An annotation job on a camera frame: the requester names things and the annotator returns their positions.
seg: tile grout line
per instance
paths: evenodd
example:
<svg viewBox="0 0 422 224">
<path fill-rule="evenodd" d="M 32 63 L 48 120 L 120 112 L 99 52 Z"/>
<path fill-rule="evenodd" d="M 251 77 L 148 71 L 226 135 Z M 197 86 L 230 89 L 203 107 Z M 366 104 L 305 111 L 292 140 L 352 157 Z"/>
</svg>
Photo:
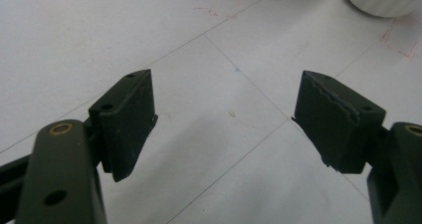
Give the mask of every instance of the tile grout line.
<svg viewBox="0 0 422 224">
<path fill-rule="evenodd" d="M 350 183 L 367 201 L 369 201 L 369 199 L 359 190 L 359 188 L 357 188 L 343 173 L 341 176 L 343 176 L 348 181 L 348 183 Z"/>
<path fill-rule="evenodd" d="M 335 78 L 338 78 L 343 72 L 345 72 L 349 67 L 351 67 L 356 61 L 357 59 L 361 58 L 363 55 L 365 55 L 369 49 L 371 49 L 373 46 L 375 46 L 375 44 L 378 41 L 374 41 L 373 43 L 371 43 L 368 48 L 366 50 L 364 50 L 362 53 L 359 54 L 359 56 L 357 56 L 348 66 L 346 66 L 343 70 L 341 70 L 336 76 Z"/>
<path fill-rule="evenodd" d="M 237 164 L 239 164 L 245 157 L 247 157 L 252 151 L 254 151 L 258 146 L 260 146 L 269 136 L 276 132 L 281 126 L 283 126 L 288 119 L 284 120 L 280 125 L 278 125 L 273 131 L 271 131 L 264 139 L 258 142 L 251 150 L 249 150 L 243 157 L 235 162 L 229 169 L 227 169 L 223 174 L 221 174 L 213 183 L 211 183 L 205 190 L 199 193 L 192 201 L 190 201 L 185 207 L 183 207 L 174 217 L 172 217 L 166 224 L 172 222 L 176 217 L 178 217 L 184 210 L 186 210 L 190 205 L 192 205 L 199 197 L 202 196 L 208 189 L 210 189 L 215 183 L 217 183 L 221 178 L 223 178 L 230 170 L 232 170 Z"/>
<path fill-rule="evenodd" d="M 244 8 L 244 9 L 242 9 L 242 10 L 240 10 L 238 13 L 236 13 L 236 14 L 235 14 L 235 15 L 233 15 L 233 16 L 236 16 L 236 15 L 238 15 L 238 14 L 240 14 L 240 13 L 244 12 L 245 10 L 249 9 L 250 7 L 254 6 L 255 4 L 257 4 L 257 3 L 261 2 L 261 1 L 263 1 L 263 0 L 258 0 L 257 2 L 255 2 L 255 3 L 253 3 L 253 4 L 249 5 L 249 6 L 247 6 L 246 8 Z M 215 26 L 213 26 L 212 28 L 210 28 L 210 29 L 206 30 L 205 32 L 203 32 L 203 33 L 199 34 L 198 36 L 194 37 L 193 39 L 189 40 L 188 42 L 186 42 L 186 43 L 184 43 L 184 44 L 180 45 L 179 47 L 177 47 L 177 48 L 175 48 L 175 49 L 171 50 L 170 52 L 168 52 L 168 53 L 167 53 L 167 54 L 165 54 L 164 56 L 162 56 L 162 57 L 158 58 L 157 60 L 155 60 L 154 62 L 150 63 L 148 66 L 146 66 L 146 67 L 145 67 L 145 69 L 149 69 L 150 67 L 152 67 L 152 66 L 153 66 L 154 64 L 156 64 L 157 62 L 159 62 L 159 61 L 161 61 L 162 59 L 164 59 L 164 58 L 168 57 L 169 55 L 171 55 L 171 54 L 172 54 L 172 53 L 174 53 L 175 51 L 177 51 L 177 50 L 179 50 L 179 49 L 183 48 L 183 47 L 184 47 L 184 46 L 186 46 L 187 44 L 189 44 L 189 43 L 191 43 L 192 41 L 194 41 L 194 40 L 198 39 L 199 37 L 201 37 L 201 36 L 205 35 L 206 33 L 208 33 L 209 31 L 213 30 L 214 28 L 216 28 L 216 27 L 218 27 L 218 26 L 220 26 L 220 25 L 224 24 L 224 23 L 225 23 L 225 22 L 227 22 L 228 20 L 230 20 L 230 18 L 226 18 L 226 19 L 225 19 L 225 20 L 223 20 L 222 22 L 220 22 L 220 23 L 216 24 L 216 25 L 215 25 Z M 94 98 L 98 97 L 99 95 L 101 95 L 101 94 L 103 94 L 103 93 L 104 93 L 104 92 L 99 93 L 98 95 L 94 96 L 92 99 L 88 100 L 87 102 L 85 102 L 85 103 L 83 103 L 83 104 L 79 105 L 78 107 L 74 108 L 73 110 L 71 110 L 71 111 L 69 111 L 69 112 L 66 112 L 66 113 L 65 113 L 65 114 L 63 114 L 62 116 L 58 117 L 55 121 L 59 120 L 60 118 L 62 118 L 62 117 L 63 117 L 63 116 L 65 116 L 65 115 L 67 115 L 67 114 L 69 114 L 69 113 L 71 113 L 71 112 L 73 112 L 73 111 L 77 110 L 77 109 L 78 109 L 78 108 L 80 108 L 81 106 L 83 106 L 83 105 L 85 105 L 86 103 L 88 103 L 88 102 L 92 101 Z M 31 134 L 29 134 L 28 136 L 26 136 L 26 137 L 24 137 L 24 138 L 22 138 L 22 139 L 20 139 L 20 140 L 18 140 L 17 142 L 13 143 L 13 144 L 12 144 L 12 145 L 10 145 L 9 147 L 7 147 L 7 148 L 5 148 L 5 149 L 1 150 L 1 151 L 0 151 L 0 154 L 1 154 L 1 153 L 3 153 L 3 152 L 5 152 L 5 151 L 7 151 L 7 150 L 9 150 L 10 148 L 12 148 L 13 146 L 15 146 L 15 145 L 19 144 L 20 142 L 22 142 L 22 141 L 26 140 L 27 138 L 29 138 L 30 136 L 34 135 L 34 134 L 35 134 L 35 133 L 37 133 L 37 132 L 38 132 L 38 130 L 37 130 L 37 131 L 35 131 L 35 132 L 32 132 Z"/>
<path fill-rule="evenodd" d="M 281 113 L 286 119 L 289 119 L 277 106 L 276 106 L 276 104 L 274 104 L 273 103 L 273 101 L 271 101 L 265 94 L 264 94 L 264 92 L 248 77 L 248 76 L 246 76 L 238 67 L 236 67 L 236 65 L 232 62 L 232 60 L 230 60 L 230 58 L 229 57 L 227 57 L 226 56 L 226 54 L 224 54 L 223 53 L 223 51 L 221 51 L 212 41 L 211 41 L 211 39 L 207 36 L 207 35 L 204 35 L 204 37 L 213 45 L 213 47 L 215 47 L 217 50 L 218 50 L 218 52 L 220 52 L 221 53 L 221 55 L 223 55 L 229 62 L 230 62 L 230 64 L 232 64 L 232 66 L 234 67 L 234 68 L 236 68 L 237 70 L 239 70 L 239 73 L 241 73 L 242 74 L 242 76 L 243 77 L 245 77 L 246 78 L 246 80 L 248 80 L 251 84 L 252 84 L 252 86 L 254 86 L 255 87 L 255 89 L 257 89 L 258 90 L 258 92 L 260 92 L 261 93 L 261 95 L 263 95 L 264 97 L 265 97 L 265 99 L 267 99 L 267 101 L 269 101 L 270 102 L 270 104 L 277 110 L 277 111 L 279 111 L 279 113 Z"/>
<path fill-rule="evenodd" d="M 52 122 L 58 121 L 59 119 L 61 119 L 62 117 L 64 117 L 64 116 L 68 115 L 69 113 L 74 112 L 75 110 L 77 110 L 77 109 L 79 109 L 80 107 L 82 107 L 82 106 L 86 105 L 87 103 L 91 102 L 93 99 L 97 98 L 98 96 L 100 96 L 100 95 L 101 95 L 101 94 L 103 94 L 103 93 L 105 93 L 105 92 L 101 92 L 101 93 L 99 93 L 98 95 L 96 95 L 96 96 L 94 96 L 93 98 L 89 99 L 87 102 L 84 102 L 84 103 L 82 103 L 81 105 L 77 106 L 76 108 L 74 108 L 74 109 L 70 110 L 69 112 L 66 112 L 65 114 L 63 114 L 63 115 L 61 115 L 60 117 L 56 118 L 56 119 L 55 119 L 55 120 L 53 120 Z M 2 154 L 3 152 L 6 152 L 6 151 L 7 151 L 7 150 L 9 150 L 10 148 L 12 148 L 12 147 L 16 146 L 17 144 L 21 143 L 22 141 L 24 141 L 24 140 L 28 139 L 29 137 L 31 137 L 32 135 L 34 135 L 34 134 L 38 133 L 39 131 L 40 131 L 40 129 L 37 129 L 37 131 L 35 131 L 35 132 L 33 132 L 33 133 L 29 134 L 28 136 L 26 136 L 26 137 L 24 137 L 24 138 L 20 139 L 19 141 L 17 141 L 17 142 L 15 142 L 15 143 L 13 143 L 13 144 L 12 144 L 12 145 L 10 145 L 9 147 L 7 147 L 7 148 L 5 148 L 5 149 L 1 150 L 1 151 L 0 151 L 0 154 Z"/>
<path fill-rule="evenodd" d="M 244 9 L 240 10 L 239 12 L 235 13 L 233 16 L 237 16 L 237 15 L 239 15 L 239 14 L 243 13 L 244 11 L 246 11 L 247 9 L 249 9 L 250 7 L 252 7 L 252 6 L 254 6 L 254 5 L 256 5 L 256 4 L 258 4 L 258 3 L 260 3 L 261 1 L 263 1 L 263 0 L 258 0 L 258 1 L 254 2 L 254 3 L 252 3 L 251 5 L 249 5 L 249 6 L 245 7 Z M 175 49 L 171 50 L 170 52 L 168 52 L 168 53 L 167 53 L 167 54 L 165 54 L 164 56 L 162 56 L 162 57 L 158 58 L 157 60 L 155 60 L 154 62 L 152 62 L 151 64 L 149 64 L 149 65 L 146 67 L 146 69 L 147 69 L 147 68 L 152 67 L 152 66 L 153 66 L 154 64 L 156 64 L 157 62 L 159 62 L 159 61 L 161 61 L 162 59 L 164 59 L 164 58 L 168 57 L 169 55 L 171 55 L 171 54 L 172 54 L 172 53 L 174 53 L 175 51 L 177 51 L 177 50 L 179 50 L 179 49 L 183 48 L 184 46 L 186 46 L 186 45 L 188 45 L 189 43 L 193 42 L 194 40 L 196 40 L 196 39 L 200 38 L 201 36 L 206 35 L 208 32 L 210 32 L 211 30 L 213 30 L 213 29 L 215 29 L 215 28 L 219 27 L 220 25 L 222 25 L 222 24 L 226 23 L 226 22 L 227 22 L 227 21 L 229 21 L 230 19 L 231 19 L 231 18 L 226 18 L 226 19 L 224 19 L 222 22 L 220 22 L 220 23 L 216 24 L 216 25 L 215 25 L 215 26 L 213 26 L 212 28 L 210 28 L 210 29 L 206 30 L 205 32 L 203 32 L 203 33 L 199 34 L 198 36 L 196 36 L 196 37 L 194 37 L 193 39 L 189 40 L 188 42 L 186 42 L 186 43 L 184 43 L 184 44 L 180 45 L 179 47 L 177 47 L 177 48 L 175 48 Z"/>
</svg>

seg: white floor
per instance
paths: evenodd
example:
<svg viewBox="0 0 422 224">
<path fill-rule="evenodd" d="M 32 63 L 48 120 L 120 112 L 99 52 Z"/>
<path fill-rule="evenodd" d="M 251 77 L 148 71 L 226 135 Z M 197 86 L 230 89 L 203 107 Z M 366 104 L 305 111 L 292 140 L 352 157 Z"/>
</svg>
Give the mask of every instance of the white floor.
<svg viewBox="0 0 422 224">
<path fill-rule="evenodd" d="M 132 176 L 102 173 L 108 223 L 371 223 L 362 175 L 326 168 L 290 120 L 303 70 L 422 123 L 422 7 L 347 0 L 0 0 L 0 164 L 152 69 L 159 120 Z"/>
</svg>

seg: screw hole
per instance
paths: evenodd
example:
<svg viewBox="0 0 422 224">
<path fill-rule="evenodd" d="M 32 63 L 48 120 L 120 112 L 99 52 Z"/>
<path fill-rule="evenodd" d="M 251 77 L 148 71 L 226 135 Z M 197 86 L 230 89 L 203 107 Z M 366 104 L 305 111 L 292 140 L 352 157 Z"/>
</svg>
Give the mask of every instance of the screw hole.
<svg viewBox="0 0 422 224">
<path fill-rule="evenodd" d="M 407 125 L 407 130 L 409 130 L 411 133 L 422 136 L 422 127 L 416 126 L 416 125 Z"/>
<path fill-rule="evenodd" d="M 65 190 L 58 190 L 50 193 L 46 199 L 44 199 L 44 203 L 47 206 L 54 206 L 65 200 L 68 193 Z"/>
<path fill-rule="evenodd" d="M 372 108 L 371 107 L 362 107 L 362 109 L 366 112 L 371 112 Z"/>
<path fill-rule="evenodd" d="M 103 105 L 102 106 L 102 109 L 103 110 L 111 110 L 111 108 L 112 108 L 112 105 L 110 105 L 110 104 L 107 104 L 107 105 Z"/>
<path fill-rule="evenodd" d="M 74 127 L 71 123 L 65 122 L 65 123 L 59 123 L 52 128 L 50 128 L 49 133 L 51 135 L 61 135 L 67 133 L 69 130 Z"/>
</svg>

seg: white tile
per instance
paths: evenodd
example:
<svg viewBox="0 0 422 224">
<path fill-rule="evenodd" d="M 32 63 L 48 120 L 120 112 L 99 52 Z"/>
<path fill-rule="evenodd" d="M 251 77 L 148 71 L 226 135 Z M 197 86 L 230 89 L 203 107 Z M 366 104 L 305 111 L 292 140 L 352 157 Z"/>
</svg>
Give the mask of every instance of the white tile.
<svg viewBox="0 0 422 224">
<path fill-rule="evenodd" d="M 94 102 L 99 99 L 100 96 L 97 96 L 91 99 L 89 102 L 83 104 L 82 106 L 78 107 L 77 109 L 57 118 L 54 121 L 64 120 L 64 119 L 77 119 L 80 121 L 85 121 L 88 117 L 88 109 L 90 106 L 94 104 Z M 44 123 L 43 126 L 40 126 L 39 129 L 43 128 L 44 126 L 48 125 L 48 123 Z M 0 166 L 4 165 L 8 162 L 14 161 L 20 157 L 26 156 L 31 154 L 32 149 L 34 147 L 34 142 L 37 137 L 38 131 L 36 130 L 34 133 L 28 135 L 24 139 L 18 141 L 14 145 L 8 147 L 6 150 L 0 152 Z"/>
<path fill-rule="evenodd" d="M 369 202 L 286 122 L 170 223 L 371 222 Z"/>
<path fill-rule="evenodd" d="M 387 111 L 386 128 L 398 121 L 422 124 L 422 56 L 415 47 L 421 39 L 422 24 L 413 15 L 391 21 L 384 39 L 338 76 Z M 369 170 L 367 165 L 361 175 L 346 175 L 366 196 Z"/>
<path fill-rule="evenodd" d="M 158 123 L 131 177 L 102 175 L 109 223 L 166 223 L 286 118 L 200 37 L 151 67 Z"/>
<path fill-rule="evenodd" d="M 257 1 L 0 0 L 0 151 Z"/>
<path fill-rule="evenodd" d="M 264 0 L 206 35 L 292 115 L 302 71 L 338 75 L 378 41 L 386 21 L 346 0 Z"/>
</svg>

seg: mounting hole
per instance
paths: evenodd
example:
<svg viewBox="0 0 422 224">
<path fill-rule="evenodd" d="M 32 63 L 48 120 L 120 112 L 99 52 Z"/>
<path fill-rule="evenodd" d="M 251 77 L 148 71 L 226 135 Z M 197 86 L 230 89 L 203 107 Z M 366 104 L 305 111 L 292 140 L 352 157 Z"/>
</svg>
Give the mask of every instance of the mounting hole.
<svg viewBox="0 0 422 224">
<path fill-rule="evenodd" d="M 54 206 L 59 203 L 61 203 L 63 200 L 65 200 L 66 196 L 68 195 L 68 192 L 65 190 L 57 190 L 52 193 L 50 193 L 46 199 L 44 199 L 44 203 L 47 206 Z"/>
<path fill-rule="evenodd" d="M 362 109 L 366 112 L 372 112 L 372 108 L 371 107 L 362 107 Z"/>
<path fill-rule="evenodd" d="M 422 127 L 421 126 L 416 126 L 416 125 L 406 125 L 406 128 L 408 131 L 410 131 L 411 133 L 417 135 L 417 136 L 422 136 Z"/>
<path fill-rule="evenodd" d="M 107 104 L 107 105 L 103 105 L 102 106 L 102 109 L 103 110 L 111 110 L 111 108 L 112 108 L 112 105 L 110 105 L 110 104 Z"/>
<path fill-rule="evenodd" d="M 72 127 L 74 126 L 68 122 L 59 123 L 57 125 L 54 125 L 52 128 L 50 128 L 49 133 L 51 135 L 62 135 L 70 131 Z"/>
</svg>

